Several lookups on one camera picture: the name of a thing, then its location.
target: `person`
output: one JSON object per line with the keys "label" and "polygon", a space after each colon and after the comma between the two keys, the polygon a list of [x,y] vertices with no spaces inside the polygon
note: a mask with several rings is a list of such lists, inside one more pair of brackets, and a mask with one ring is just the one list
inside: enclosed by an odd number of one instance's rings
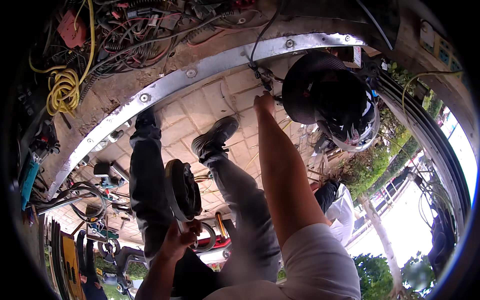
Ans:
{"label": "person", "polygon": [[[190,245],[197,220],[180,234],[165,197],[161,132],[151,108],[137,116],[131,136],[130,195],[144,240],[149,272],[136,298],[169,299],[360,299],[353,260],[332,235],[329,220],[308,183],[303,161],[274,117],[273,97],[254,100],[264,191],[228,159],[225,141],[237,130],[233,117],[218,120],[195,138],[192,151],[210,169],[236,219],[234,250],[214,272]],[[283,257],[287,281],[276,285]]]}
{"label": "person", "polygon": [[345,247],[353,234],[355,225],[355,212],[350,191],[345,184],[333,179],[329,179],[320,188],[318,182],[314,182],[310,184],[310,188],[325,217],[329,220],[330,231]]}
{"label": "person", "polygon": [[77,236],[77,254],[80,270],[80,281],[87,300],[107,300],[105,291],[98,281],[95,271],[95,263],[93,257],[93,240],[87,240],[86,264],[84,259],[84,237],[85,230],[80,230]]}

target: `white shirt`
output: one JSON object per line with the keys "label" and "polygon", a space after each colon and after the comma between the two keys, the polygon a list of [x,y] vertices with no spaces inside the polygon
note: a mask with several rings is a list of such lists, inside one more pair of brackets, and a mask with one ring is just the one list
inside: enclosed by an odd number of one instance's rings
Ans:
{"label": "white shirt", "polygon": [[287,281],[253,281],[221,288],[204,300],[360,299],[360,279],[353,260],[327,224],[295,232],[282,249]]}
{"label": "white shirt", "polygon": [[355,223],[352,197],[345,184],[341,183],[338,187],[335,201],[327,209],[325,217],[329,220],[335,219],[330,230],[342,246],[345,246],[352,236]]}

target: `bolt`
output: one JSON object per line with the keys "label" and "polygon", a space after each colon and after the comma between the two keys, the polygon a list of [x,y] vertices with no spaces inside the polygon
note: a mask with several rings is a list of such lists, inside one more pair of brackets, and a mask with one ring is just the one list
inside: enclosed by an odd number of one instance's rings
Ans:
{"label": "bolt", "polygon": [[150,100],[150,95],[149,94],[141,94],[140,95],[140,101],[147,102],[148,100]]}
{"label": "bolt", "polygon": [[188,77],[188,78],[193,78],[193,77],[197,76],[197,70],[195,70],[195,69],[188,69],[185,74],[187,74],[187,77]]}

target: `gray sneaker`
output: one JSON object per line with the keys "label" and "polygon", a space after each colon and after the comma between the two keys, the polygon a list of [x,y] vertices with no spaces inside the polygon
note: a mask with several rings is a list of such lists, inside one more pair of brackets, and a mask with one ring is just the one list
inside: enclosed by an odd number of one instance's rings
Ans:
{"label": "gray sneaker", "polygon": [[215,122],[207,133],[196,137],[192,142],[192,151],[197,154],[200,163],[214,154],[227,152],[228,149],[222,147],[238,127],[239,123],[234,117],[224,117]]}

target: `gray jeans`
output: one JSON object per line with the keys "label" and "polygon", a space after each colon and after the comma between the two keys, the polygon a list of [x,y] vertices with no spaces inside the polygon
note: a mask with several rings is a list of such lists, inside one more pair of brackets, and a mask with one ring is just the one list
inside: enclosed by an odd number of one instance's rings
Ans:
{"label": "gray jeans", "polygon": [[[165,169],[161,156],[160,129],[137,128],[130,138],[130,199],[144,240],[144,254],[151,264],[173,219],[165,196]],[[177,262],[173,280],[175,296],[203,299],[213,291],[247,280],[276,282],[280,247],[263,190],[255,180],[218,153],[204,162],[223,198],[236,217],[237,244],[222,272],[216,273],[187,249]]]}

